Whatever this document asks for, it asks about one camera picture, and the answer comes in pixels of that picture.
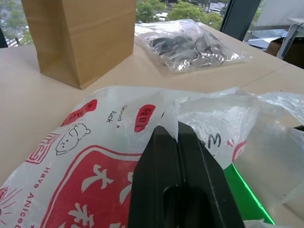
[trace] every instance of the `paper bag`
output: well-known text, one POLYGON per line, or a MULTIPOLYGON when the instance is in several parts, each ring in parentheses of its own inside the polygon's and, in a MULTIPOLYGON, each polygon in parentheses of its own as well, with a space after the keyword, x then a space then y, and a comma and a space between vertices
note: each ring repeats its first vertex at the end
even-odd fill
POLYGON ((22 0, 41 73, 85 88, 133 52, 135 0, 22 0))

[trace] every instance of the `red rectangle print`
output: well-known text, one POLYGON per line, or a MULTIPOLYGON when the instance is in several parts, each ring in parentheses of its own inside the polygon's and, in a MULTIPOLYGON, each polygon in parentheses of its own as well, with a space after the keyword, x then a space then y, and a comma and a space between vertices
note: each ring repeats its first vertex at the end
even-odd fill
POLYGON ((42 142, 39 144, 37 149, 25 161, 33 164, 40 164, 47 155, 51 145, 56 141, 58 137, 59 134, 48 134, 45 139, 42 140, 42 142))
POLYGON ((57 187, 41 228, 125 228, 139 158, 97 145, 81 151, 57 187))

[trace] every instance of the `clear plastic bag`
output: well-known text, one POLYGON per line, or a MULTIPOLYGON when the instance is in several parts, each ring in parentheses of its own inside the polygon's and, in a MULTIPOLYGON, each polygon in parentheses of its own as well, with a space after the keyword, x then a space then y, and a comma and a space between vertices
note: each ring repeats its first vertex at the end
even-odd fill
POLYGON ((135 25, 135 35, 152 49, 173 73, 218 67, 250 59, 236 53, 191 19, 135 25))

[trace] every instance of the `glass window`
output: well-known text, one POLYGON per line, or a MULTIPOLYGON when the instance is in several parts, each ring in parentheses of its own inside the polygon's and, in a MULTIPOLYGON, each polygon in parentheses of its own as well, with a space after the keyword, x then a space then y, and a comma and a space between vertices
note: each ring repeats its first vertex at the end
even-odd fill
POLYGON ((33 43, 20 0, 0 0, 0 27, 9 47, 33 43))
POLYGON ((193 19, 219 30, 228 0, 137 0, 136 23, 193 19))
POLYGON ((292 24, 290 18, 301 17, 302 6, 303 0, 292 0, 288 4, 284 0, 261 0, 244 41, 263 41, 267 47, 272 40, 286 37, 292 24))

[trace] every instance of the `bear cartoon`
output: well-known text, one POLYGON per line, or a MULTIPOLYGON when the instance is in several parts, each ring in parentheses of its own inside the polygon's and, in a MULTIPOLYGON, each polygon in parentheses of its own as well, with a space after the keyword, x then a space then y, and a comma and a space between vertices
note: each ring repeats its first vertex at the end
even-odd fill
POLYGON ((56 147, 56 155, 65 154, 75 148, 78 142, 86 135, 90 134, 91 130, 87 129, 83 123, 73 125, 67 133, 63 135, 56 147))

